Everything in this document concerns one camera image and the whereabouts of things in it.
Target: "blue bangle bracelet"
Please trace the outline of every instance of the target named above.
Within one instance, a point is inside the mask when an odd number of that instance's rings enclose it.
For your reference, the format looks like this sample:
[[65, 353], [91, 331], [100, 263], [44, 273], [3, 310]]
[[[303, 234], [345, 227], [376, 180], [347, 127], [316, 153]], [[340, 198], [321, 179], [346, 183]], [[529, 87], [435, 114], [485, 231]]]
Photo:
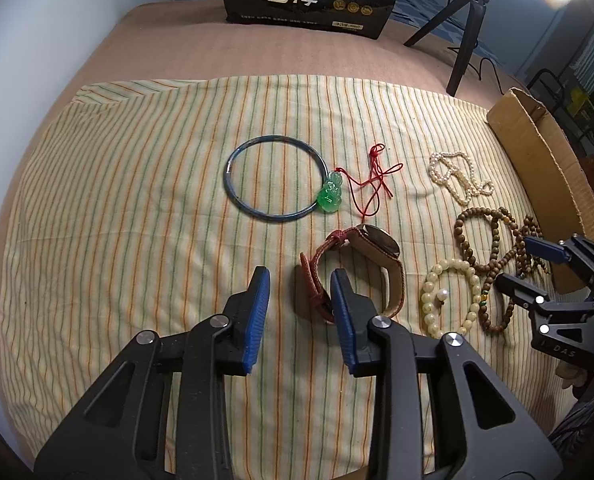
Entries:
[[223, 185], [226, 188], [226, 194], [229, 196], [232, 202], [234, 202], [237, 208], [239, 208], [244, 213], [269, 222], [290, 222], [291, 220], [296, 220], [298, 218], [301, 218], [302, 216], [306, 216], [308, 213], [315, 211], [315, 209], [317, 208], [316, 198], [311, 205], [309, 205], [305, 209], [302, 209], [301, 211], [285, 215], [272, 215], [251, 208], [251, 206], [244, 204], [241, 201], [241, 199], [237, 196], [237, 193], [235, 193], [235, 189], [232, 186], [231, 180], [232, 163], [245, 149], [249, 148], [250, 146], [254, 146], [255, 144], [261, 144], [263, 142], [286, 142], [288, 144], [292, 144], [293, 146], [297, 146], [297, 148], [300, 148], [301, 150], [304, 150], [315, 160], [315, 163], [319, 168], [319, 173], [321, 174], [321, 185], [323, 186], [326, 182], [326, 179], [328, 178], [328, 168], [326, 167], [324, 159], [321, 158], [321, 155], [317, 153], [312, 146], [309, 146], [302, 140], [293, 139], [292, 137], [284, 137], [281, 135], [255, 137], [254, 139], [247, 140], [242, 145], [237, 147], [237, 149], [231, 153], [231, 156], [229, 156], [228, 161], [226, 161], [226, 167], [223, 170]]

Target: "red string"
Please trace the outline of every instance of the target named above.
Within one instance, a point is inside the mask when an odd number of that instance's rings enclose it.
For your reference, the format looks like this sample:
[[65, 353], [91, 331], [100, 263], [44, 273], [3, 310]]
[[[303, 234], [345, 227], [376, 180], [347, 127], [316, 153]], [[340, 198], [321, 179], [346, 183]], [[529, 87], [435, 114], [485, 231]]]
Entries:
[[[386, 193], [388, 193], [388, 196], [390, 198], [392, 198], [392, 192], [388, 188], [386, 183], [384, 182], [383, 178], [386, 175], [389, 175], [392, 173], [397, 173], [404, 167], [404, 165], [401, 162], [398, 162], [394, 166], [391, 166], [390, 168], [388, 168], [388, 170], [384, 171], [381, 168], [381, 165], [379, 164], [378, 157], [379, 157], [379, 154], [385, 149], [386, 149], [386, 146], [380, 142], [379, 144], [375, 144], [371, 148], [370, 152], [368, 152], [370, 173], [368, 174], [368, 180], [366, 180], [365, 182], [357, 182], [353, 177], [351, 177], [348, 174], [348, 172], [344, 168], [335, 168], [335, 171], [339, 171], [340, 173], [345, 174], [346, 177], [348, 178], [348, 180], [349, 180], [348, 185], [350, 187], [350, 195], [353, 197], [353, 202], [355, 203], [355, 207], [357, 208], [357, 210], [359, 211], [359, 213], [362, 216], [362, 222], [364, 221], [364, 219], [367, 216], [375, 216], [377, 214], [377, 212], [379, 211], [379, 190], [381, 189], [381, 186], [383, 186], [383, 188], [386, 190]], [[366, 186], [367, 184], [370, 184], [373, 187], [373, 194], [371, 195], [370, 200], [367, 202], [366, 206], [363, 209], [360, 208], [360, 206], [357, 204], [357, 200], [355, 199], [355, 192], [353, 191], [353, 185], [350, 182], [354, 182], [359, 187]], [[372, 213], [369, 213], [368, 208], [371, 205], [371, 202], [375, 199], [375, 197], [377, 197], [375, 211], [373, 211]]]

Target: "wristwatch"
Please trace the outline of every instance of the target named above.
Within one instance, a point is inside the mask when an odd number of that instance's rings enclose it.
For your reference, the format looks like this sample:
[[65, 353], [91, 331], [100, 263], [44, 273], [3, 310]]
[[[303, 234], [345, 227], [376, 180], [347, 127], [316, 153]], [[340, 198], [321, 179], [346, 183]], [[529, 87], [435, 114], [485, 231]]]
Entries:
[[310, 260], [304, 253], [299, 254], [311, 306], [317, 309], [326, 321], [335, 322], [330, 296], [321, 284], [317, 266], [323, 253], [338, 248], [347, 241], [352, 248], [357, 249], [370, 261], [388, 272], [389, 301], [381, 314], [388, 317], [395, 316], [404, 304], [404, 266], [399, 260], [399, 246], [386, 231], [370, 224], [360, 224], [344, 231], [331, 232]]

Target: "watch face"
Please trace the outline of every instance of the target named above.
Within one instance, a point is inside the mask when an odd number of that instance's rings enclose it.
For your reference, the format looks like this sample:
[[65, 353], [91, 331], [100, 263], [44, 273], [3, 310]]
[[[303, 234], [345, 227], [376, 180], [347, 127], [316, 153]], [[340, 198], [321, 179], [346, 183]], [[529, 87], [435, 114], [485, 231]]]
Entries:
[[361, 224], [359, 230], [373, 244], [392, 254], [395, 258], [399, 257], [399, 245], [386, 231], [370, 224]]

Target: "blue patterned fabric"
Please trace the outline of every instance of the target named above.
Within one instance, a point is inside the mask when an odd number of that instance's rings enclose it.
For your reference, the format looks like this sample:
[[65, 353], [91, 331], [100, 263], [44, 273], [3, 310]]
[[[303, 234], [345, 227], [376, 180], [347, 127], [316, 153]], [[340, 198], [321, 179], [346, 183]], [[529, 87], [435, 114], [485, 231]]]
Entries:
[[[392, 9], [391, 20], [420, 28], [442, 8], [443, 6], [434, 0], [397, 0]], [[462, 31], [450, 22], [443, 22], [433, 34], [456, 45], [462, 40]], [[481, 41], [474, 53], [480, 57], [490, 57], [499, 64], [497, 57]]]

